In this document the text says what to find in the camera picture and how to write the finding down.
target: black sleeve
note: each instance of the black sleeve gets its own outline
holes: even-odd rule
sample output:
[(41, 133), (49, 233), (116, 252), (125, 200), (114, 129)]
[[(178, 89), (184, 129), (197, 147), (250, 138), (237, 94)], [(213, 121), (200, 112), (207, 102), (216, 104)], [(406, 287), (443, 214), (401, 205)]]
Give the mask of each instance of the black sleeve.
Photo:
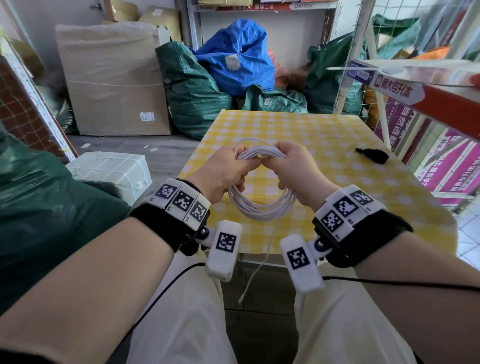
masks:
[(11, 352), (0, 349), (0, 363), (25, 363), (25, 364), (54, 364), (53, 361), (43, 356), (25, 354), (22, 352)]

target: wristband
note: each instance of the wristband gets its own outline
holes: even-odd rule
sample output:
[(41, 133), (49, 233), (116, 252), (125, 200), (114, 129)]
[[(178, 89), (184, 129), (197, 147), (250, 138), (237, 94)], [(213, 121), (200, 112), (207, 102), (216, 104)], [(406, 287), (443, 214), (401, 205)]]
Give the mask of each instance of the wristband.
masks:
[(172, 178), (160, 186), (143, 204), (130, 213), (160, 236), (174, 252), (193, 255), (199, 244), (195, 241), (210, 216), (211, 203), (200, 190), (187, 181)]
[(413, 231), (401, 217), (355, 185), (330, 195), (315, 213), (315, 232), (334, 266), (353, 267), (404, 231)]

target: pant leg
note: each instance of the pant leg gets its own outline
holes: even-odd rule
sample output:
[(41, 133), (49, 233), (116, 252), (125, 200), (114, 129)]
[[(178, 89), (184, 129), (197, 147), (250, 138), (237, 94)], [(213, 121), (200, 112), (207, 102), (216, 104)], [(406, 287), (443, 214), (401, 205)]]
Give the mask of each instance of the pant leg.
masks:
[[(322, 276), (356, 278), (352, 268), (329, 263)], [(325, 289), (297, 297), (299, 350), (294, 364), (415, 364), (413, 351), (361, 283), (325, 282)]]
[[(205, 255), (177, 252), (147, 308), (185, 268)], [(132, 336), (128, 364), (234, 364), (227, 337), (222, 289), (204, 267), (179, 278), (147, 314)]]

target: person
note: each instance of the person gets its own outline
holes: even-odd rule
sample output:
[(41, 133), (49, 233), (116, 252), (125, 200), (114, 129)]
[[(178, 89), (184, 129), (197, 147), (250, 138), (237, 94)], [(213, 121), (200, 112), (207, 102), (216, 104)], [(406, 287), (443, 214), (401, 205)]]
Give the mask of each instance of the person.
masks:
[[(212, 203), (263, 164), (280, 189), (317, 211), (340, 187), (301, 145), (276, 145), (286, 159), (236, 160), (218, 150), (187, 180)], [(240, 146), (238, 152), (246, 149)], [(158, 296), (185, 257), (135, 218), (112, 227), (70, 256), (0, 317), (0, 358), (8, 363), (104, 363)], [(323, 276), (443, 282), (480, 287), (480, 272), (411, 232), (403, 232), (353, 268), (326, 263)], [(328, 281), (299, 305), (303, 363), (478, 363), (480, 295), (423, 287)], [(129, 363), (235, 363), (225, 332), (221, 288), (193, 268), (158, 300), (133, 333)]]

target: blue bag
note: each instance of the blue bag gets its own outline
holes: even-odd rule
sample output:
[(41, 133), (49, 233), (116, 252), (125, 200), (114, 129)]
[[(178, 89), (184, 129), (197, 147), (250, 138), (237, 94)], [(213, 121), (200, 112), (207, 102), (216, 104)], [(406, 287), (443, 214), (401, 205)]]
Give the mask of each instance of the blue bag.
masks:
[(251, 85), (275, 87), (275, 67), (267, 53), (267, 33), (249, 19), (220, 29), (195, 56), (212, 75), (220, 91), (245, 97)]

